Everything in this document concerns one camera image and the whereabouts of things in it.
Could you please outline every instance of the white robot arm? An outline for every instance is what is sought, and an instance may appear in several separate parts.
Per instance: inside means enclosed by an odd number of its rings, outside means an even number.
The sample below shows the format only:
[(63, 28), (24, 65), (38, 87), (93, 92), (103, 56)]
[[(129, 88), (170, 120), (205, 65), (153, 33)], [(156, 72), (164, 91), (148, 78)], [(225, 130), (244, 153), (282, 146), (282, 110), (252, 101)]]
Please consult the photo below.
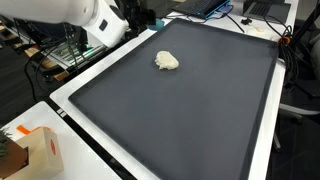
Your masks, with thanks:
[(129, 26), (119, 9), (105, 0), (0, 0), (0, 14), (82, 26), (107, 47), (116, 45)]

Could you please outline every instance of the gray mat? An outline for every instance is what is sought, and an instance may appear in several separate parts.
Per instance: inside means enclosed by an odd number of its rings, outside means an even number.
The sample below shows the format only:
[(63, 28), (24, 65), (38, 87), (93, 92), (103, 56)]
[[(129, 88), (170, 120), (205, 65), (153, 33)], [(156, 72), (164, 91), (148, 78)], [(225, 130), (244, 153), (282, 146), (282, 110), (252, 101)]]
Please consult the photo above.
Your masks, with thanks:
[[(177, 19), (69, 99), (161, 179), (246, 179), (273, 45)], [(178, 69), (158, 69), (161, 50)]]

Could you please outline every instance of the table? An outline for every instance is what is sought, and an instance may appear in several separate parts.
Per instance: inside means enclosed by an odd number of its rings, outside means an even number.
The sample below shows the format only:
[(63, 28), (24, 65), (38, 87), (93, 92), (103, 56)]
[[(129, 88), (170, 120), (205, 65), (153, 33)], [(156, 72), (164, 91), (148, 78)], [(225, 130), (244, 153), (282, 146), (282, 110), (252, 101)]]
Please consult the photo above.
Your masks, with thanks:
[[(297, 12), (298, 0), (287, 0), (292, 4), (289, 13), (289, 18), (287, 24), (294, 25), (295, 15)], [(230, 16), (235, 19), (236, 22), (240, 23), (241, 19), (241, 4), (234, 3), (234, 11)], [(254, 20), (253, 22), (256, 26), (262, 27), (264, 29), (270, 29), (265, 22)], [(210, 20), (205, 23), (205, 25), (214, 26), (222, 29), (231, 30), (234, 32), (241, 31), (238, 27), (229, 19), (223, 18), (220, 20)], [(273, 24), (276, 29), (283, 31), (284, 27), (281, 25)], [(132, 157), (128, 152), (126, 152), (122, 147), (120, 147), (111, 137), (100, 130), (94, 123), (92, 123), (85, 115), (83, 115), (75, 106), (73, 106), (69, 101), (68, 97), (75, 92), (77, 89), (82, 87), (84, 84), (92, 80), (102, 71), (107, 69), (113, 63), (121, 59), (124, 55), (130, 52), (132, 49), (137, 47), (147, 38), (149, 38), (154, 31), (146, 30), (135, 38), (109, 56), (102, 59), (100, 62), (80, 74), (78, 77), (74, 78), (72, 81), (56, 90), (50, 95), (50, 98), (56, 102), (70, 117), (72, 117), (86, 132), (88, 132), (100, 145), (105, 148), (117, 161), (119, 161), (130, 173), (132, 173), (137, 179), (158, 179), (152, 172), (150, 172), (146, 167), (144, 167), (140, 162), (138, 162), (134, 157)], [(278, 107), (280, 102), (281, 90), (283, 86), (283, 79), (285, 74), (285, 67), (281, 61), (278, 61), (274, 70), (273, 78), (270, 85), (270, 90), (268, 98), (266, 101), (266, 106), (264, 110), (264, 115), (261, 122), (261, 127), (258, 135), (258, 140), (256, 143), (256, 148), (252, 160), (251, 170), (249, 179), (250, 180), (260, 180), (265, 179), (269, 154), (271, 150), (273, 134), (276, 124), (276, 117), (278, 113)]]
[(64, 171), (52, 180), (121, 179), (45, 102), (39, 102), (4, 126), (13, 140), (24, 136), (15, 129), (18, 125), (30, 130), (47, 126), (57, 134)]

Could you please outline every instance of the dough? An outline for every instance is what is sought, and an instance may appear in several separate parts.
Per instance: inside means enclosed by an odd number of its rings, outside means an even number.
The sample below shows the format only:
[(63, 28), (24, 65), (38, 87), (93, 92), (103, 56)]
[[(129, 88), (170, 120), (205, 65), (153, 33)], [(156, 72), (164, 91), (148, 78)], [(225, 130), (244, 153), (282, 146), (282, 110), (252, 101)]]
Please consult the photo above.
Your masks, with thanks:
[(176, 69), (179, 66), (178, 60), (173, 57), (168, 51), (159, 51), (155, 60), (159, 69)]

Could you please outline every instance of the orange label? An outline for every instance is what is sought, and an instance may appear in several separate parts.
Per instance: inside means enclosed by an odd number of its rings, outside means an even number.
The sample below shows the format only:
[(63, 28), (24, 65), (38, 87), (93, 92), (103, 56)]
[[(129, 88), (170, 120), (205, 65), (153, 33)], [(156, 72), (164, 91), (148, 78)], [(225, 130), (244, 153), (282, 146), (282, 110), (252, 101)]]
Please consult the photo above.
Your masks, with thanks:
[(51, 144), (51, 150), (52, 150), (53, 155), (56, 155), (56, 147), (55, 147), (54, 142), (52, 141), (52, 139), (50, 141), (50, 144)]

